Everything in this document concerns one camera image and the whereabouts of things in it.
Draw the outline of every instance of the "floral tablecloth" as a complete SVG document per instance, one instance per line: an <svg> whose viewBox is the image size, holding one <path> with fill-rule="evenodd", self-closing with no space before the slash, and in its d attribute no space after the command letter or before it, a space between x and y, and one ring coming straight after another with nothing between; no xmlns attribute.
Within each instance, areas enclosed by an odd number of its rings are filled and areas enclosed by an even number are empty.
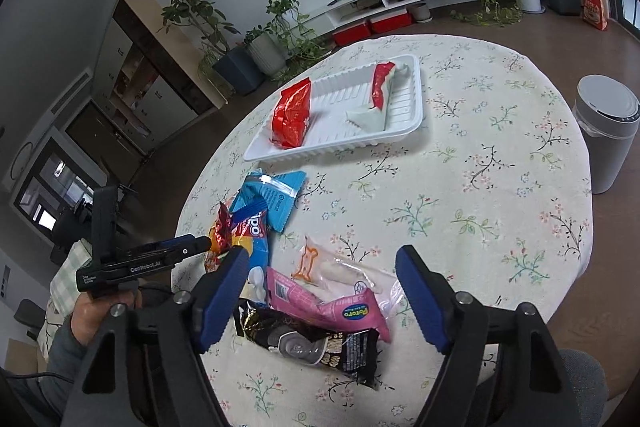
<svg viewBox="0 0 640 427"><path fill-rule="evenodd" d="M591 253L587 149L564 100L525 56L453 36L392 36L341 49L307 74L329 73L401 54L420 60L424 121L397 144L310 160L260 164L308 178L272 266L290 274L305 234L348 257L391 270L411 243L454 290L482 303L533 302L545 319ZM258 164L242 154L279 93L260 104L212 156L182 210L177 233L206 234L218 202ZM202 256L174 269L175 288L204 273ZM442 357L403 301L389 319L392 343L378 344L379 390L309 368L235 336L203 356L234 426L404 427L413 424ZM495 365L488 347L485 371Z"/></svg>

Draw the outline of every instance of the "trash can lid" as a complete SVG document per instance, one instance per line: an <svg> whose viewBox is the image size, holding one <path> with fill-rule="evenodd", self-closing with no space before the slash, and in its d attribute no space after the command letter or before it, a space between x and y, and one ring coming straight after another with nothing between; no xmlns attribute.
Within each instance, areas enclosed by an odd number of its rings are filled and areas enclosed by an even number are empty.
<svg viewBox="0 0 640 427"><path fill-rule="evenodd" d="M583 77L578 83L578 95L594 111L611 120L632 123L640 118L640 104L633 91L608 76Z"/></svg>

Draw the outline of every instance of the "tray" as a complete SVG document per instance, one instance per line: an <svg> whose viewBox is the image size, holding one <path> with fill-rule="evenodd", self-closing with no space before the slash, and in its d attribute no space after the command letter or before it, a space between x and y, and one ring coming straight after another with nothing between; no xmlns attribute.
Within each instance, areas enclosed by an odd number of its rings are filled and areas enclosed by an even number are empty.
<svg viewBox="0 0 640 427"><path fill-rule="evenodd" d="M411 75L395 78L391 85L386 129L367 133L349 122L345 111L369 102L376 64L388 61L398 65L408 64ZM309 129L302 146L285 150L271 143L270 113L244 152L244 160L304 158L401 140L422 123L422 83L418 57L399 55L385 58L312 80L310 109Z"/></svg>

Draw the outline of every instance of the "wooden floor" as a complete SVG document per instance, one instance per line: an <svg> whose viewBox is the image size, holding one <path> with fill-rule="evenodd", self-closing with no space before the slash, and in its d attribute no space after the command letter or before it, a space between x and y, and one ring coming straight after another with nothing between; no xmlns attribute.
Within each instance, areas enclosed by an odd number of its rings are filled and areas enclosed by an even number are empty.
<svg viewBox="0 0 640 427"><path fill-rule="evenodd" d="M522 22L476 27L446 13L396 34L450 34L496 42L527 55L573 105L581 77L611 76L640 94L640 42L616 23L605 32L552 12ZM200 171L242 118L273 92L263 84L164 145L136 178L142 210L129 211L149 239L175 233L182 205ZM626 389L640 368L640 139L605 194L593 197L594 247L587 272L550 321L559 347L582 349L607 373L610 395Z"/></svg>

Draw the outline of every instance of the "screw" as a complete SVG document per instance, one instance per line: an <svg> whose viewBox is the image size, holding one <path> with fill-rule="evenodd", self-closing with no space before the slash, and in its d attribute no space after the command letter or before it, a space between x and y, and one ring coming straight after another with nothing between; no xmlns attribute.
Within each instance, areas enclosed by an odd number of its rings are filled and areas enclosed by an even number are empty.
<svg viewBox="0 0 640 427"><path fill-rule="evenodd" d="M120 317L126 311L127 307L124 304L114 304L111 307L111 315L113 317Z"/></svg>
<svg viewBox="0 0 640 427"><path fill-rule="evenodd" d="M174 294L174 302L176 304L187 304L191 300L191 294L189 292L178 292Z"/></svg>
<svg viewBox="0 0 640 427"><path fill-rule="evenodd" d="M469 292L457 292L456 301L458 304L471 304L474 301L474 296Z"/></svg>
<svg viewBox="0 0 640 427"><path fill-rule="evenodd" d="M530 302L523 302L520 305L520 309L522 309L522 312L525 315L531 316L531 315L535 315L536 314L536 307L533 304L531 304Z"/></svg>

